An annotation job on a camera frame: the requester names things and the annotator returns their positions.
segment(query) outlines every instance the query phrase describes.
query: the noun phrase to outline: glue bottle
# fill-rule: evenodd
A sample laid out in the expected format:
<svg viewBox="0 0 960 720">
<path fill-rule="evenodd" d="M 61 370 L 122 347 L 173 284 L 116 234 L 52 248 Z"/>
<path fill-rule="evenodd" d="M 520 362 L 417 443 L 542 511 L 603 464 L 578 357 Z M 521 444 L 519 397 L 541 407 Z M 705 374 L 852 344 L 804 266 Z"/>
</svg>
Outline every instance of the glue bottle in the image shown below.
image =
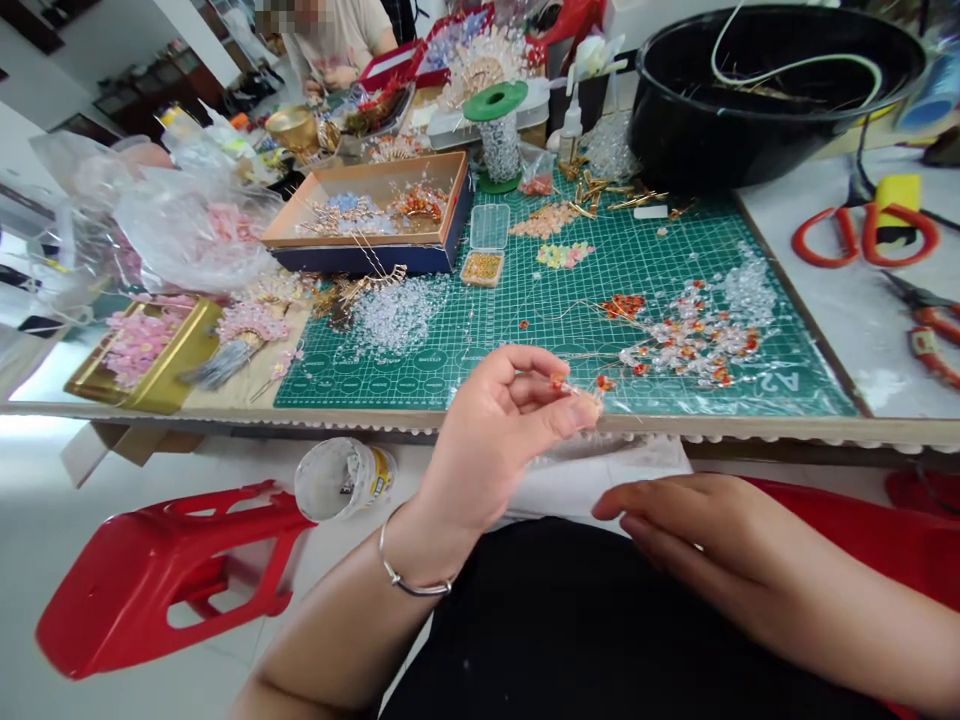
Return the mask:
<svg viewBox="0 0 960 720">
<path fill-rule="evenodd" d="M 580 150 L 580 138 L 583 135 L 583 125 L 580 122 L 580 83 L 573 86 L 573 98 L 570 107 L 563 116 L 563 127 L 560 128 L 560 162 L 572 165 Z"/>
</svg>

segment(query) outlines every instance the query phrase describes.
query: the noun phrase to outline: bracelet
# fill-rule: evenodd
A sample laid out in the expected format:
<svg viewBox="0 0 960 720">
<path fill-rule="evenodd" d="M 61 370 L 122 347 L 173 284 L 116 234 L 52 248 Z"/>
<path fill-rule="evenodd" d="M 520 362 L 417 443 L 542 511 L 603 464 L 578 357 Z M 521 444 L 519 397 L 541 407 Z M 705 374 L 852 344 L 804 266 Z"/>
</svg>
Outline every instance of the bracelet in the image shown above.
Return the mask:
<svg viewBox="0 0 960 720">
<path fill-rule="evenodd" d="M 401 507 L 403 507 L 403 505 L 390 513 L 390 517 L 388 517 L 387 521 L 380 527 L 380 559 L 383 561 L 383 566 L 387 569 L 387 573 L 390 575 L 390 584 L 398 585 L 401 590 L 408 595 L 413 595 L 413 597 L 441 597 L 443 595 L 449 595 L 451 592 L 453 592 L 453 581 L 457 579 L 456 575 L 449 580 L 444 580 L 439 585 L 431 585 L 430 587 L 425 588 L 413 587 L 412 585 L 407 585 L 407 583 L 404 582 L 404 579 L 400 577 L 397 571 L 394 570 L 387 561 L 387 556 L 383 552 L 383 544 L 387 536 L 387 523 L 390 522 L 391 518 L 397 514 L 397 510 L 399 510 Z"/>
</svg>

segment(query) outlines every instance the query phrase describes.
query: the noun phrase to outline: scissors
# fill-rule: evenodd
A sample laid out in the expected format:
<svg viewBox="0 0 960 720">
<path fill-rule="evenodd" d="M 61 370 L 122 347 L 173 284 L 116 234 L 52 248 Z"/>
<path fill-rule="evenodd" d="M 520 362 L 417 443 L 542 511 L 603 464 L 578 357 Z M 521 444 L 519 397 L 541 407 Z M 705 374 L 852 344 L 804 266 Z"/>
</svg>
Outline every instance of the scissors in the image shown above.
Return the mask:
<svg viewBox="0 0 960 720">
<path fill-rule="evenodd" d="M 863 179 L 856 169 L 855 161 L 851 158 L 849 163 L 850 181 L 847 189 L 847 202 L 839 208 L 827 208 L 823 212 L 817 213 L 797 228 L 797 231 L 793 235 L 793 251 L 800 256 L 800 258 L 815 267 L 828 269 L 846 267 L 860 257 L 861 254 L 861 242 L 858 241 L 857 232 L 853 227 L 850 209 L 865 206 L 867 218 L 863 224 L 862 252 L 863 258 L 868 263 L 879 267 L 900 268 L 915 265 L 930 257 L 940 244 L 940 231 L 934 222 L 926 215 L 905 208 L 902 205 L 888 205 L 881 210 L 881 208 L 877 207 L 877 204 L 873 202 L 873 198 L 867 191 Z M 921 245 L 920 249 L 914 255 L 893 260 L 880 254 L 877 250 L 877 223 L 880 220 L 881 212 L 903 220 L 920 232 L 920 235 L 923 237 L 923 245 Z M 840 244 L 843 256 L 839 258 L 823 257 L 813 252 L 807 246 L 807 231 L 831 215 L 836 216 L 837 225 L 840 229 Z"/>
<path fill-rule="evenodd" d="M 940 357 L 937 335 L 960 346 L 960 325 L 943 317 L 945 308 L 960 320 L 960 301 L 938 297 L 929 290 L 919 288 L 891 272 L 881 270 L 892 284 L 890 290 L 910 308 L 910 314 L 918 326 L 910 333 L 910 349 L 931 373 L 954 390 L 960 390 L 960 372 L 951 368 Z"/>
</svg>

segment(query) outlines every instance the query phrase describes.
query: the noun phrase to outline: cutting mat grid lines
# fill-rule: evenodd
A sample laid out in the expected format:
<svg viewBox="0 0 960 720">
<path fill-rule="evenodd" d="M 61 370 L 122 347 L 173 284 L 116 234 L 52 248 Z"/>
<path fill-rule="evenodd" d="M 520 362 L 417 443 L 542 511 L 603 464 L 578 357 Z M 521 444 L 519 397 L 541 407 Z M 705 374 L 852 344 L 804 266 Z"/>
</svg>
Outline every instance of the cutting mat grid lines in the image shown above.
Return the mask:
<svg viewBox="0 0 960 720">
<path fill-rule="evenodd" d="M 557 176 L 563 197 L 574 188 Z M 604 205 L 612 202 L 606 196 Z M 516 193 L 477 193 L 475 204 L 505 203 L 511 226 L 526 220 L 550 198 Z M 552 200 L 560 200 L 554 195 Z M 668 229 L 665 237 L 657 230 Z M 592 387 L 598 374 L 621 378 L 615 354 L 643 339 L 624 323 L 600 317 L 578 300 L 592 303 L 615 293 L 647 299 L 643 317 L 673 316 L 670 303 L 687 280 L 717 283 L 746 261 L 746 243 L 763 256 L 756 239 L 729 198 L 701 200 L 679 220 L 636 220 L 629 210 L 603 212 L 597 220 L 578 218 L 549 243 L 587 242 L 596 251 L 573 270 L 552 270 L 537 262 L 542 242 L 511 236 L 500 284 L 468 287 L 458 273 L 469 251 L 464 228 L 457 270 L 448 281 L 447 301 L 430 321 L 429 336 L 402 357 L 357 358 L 351 332 L 338 334 L 326 320 L 310 321 L 303 334 L 304 360 L 284 380 L 276 407 L 443 410 L 456 389 L 490 351 L 506 343 L 539 345 L 567 358 L 572 381 Z M 607 396 L 609 412 L 684 415 L 855 416 L 857 410 L 824 360 L 782 285 L 768 268 L 777 293 L 775 333 L 763 343 L 756 367 L 733 368 L 735 377 L 755 376 L 729 389 L 705 389 L 694 377 L 651 374 L 622 377 Z M 714 292 L 719 301 L 720 294 Z M 726 309 L 718 303 L 718 310 Z M 522 330 L 521 321 L 529 328 Z"/>
</svg>

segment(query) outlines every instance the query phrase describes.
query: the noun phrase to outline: box lid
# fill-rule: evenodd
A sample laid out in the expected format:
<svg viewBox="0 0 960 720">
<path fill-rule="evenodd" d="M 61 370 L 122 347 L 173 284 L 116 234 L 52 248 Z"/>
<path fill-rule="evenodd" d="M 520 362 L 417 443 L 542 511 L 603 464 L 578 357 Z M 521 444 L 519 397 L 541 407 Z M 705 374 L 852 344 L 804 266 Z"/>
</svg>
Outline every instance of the box lid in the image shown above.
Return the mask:
<svg viewBox="0 0 960 720">
<path fill-rule="evenodd" d="M 503 203 L 474 205 L 470 213 L 470 247 L 503 250 L 510 233 L 510 206 Z"/>
</svg>

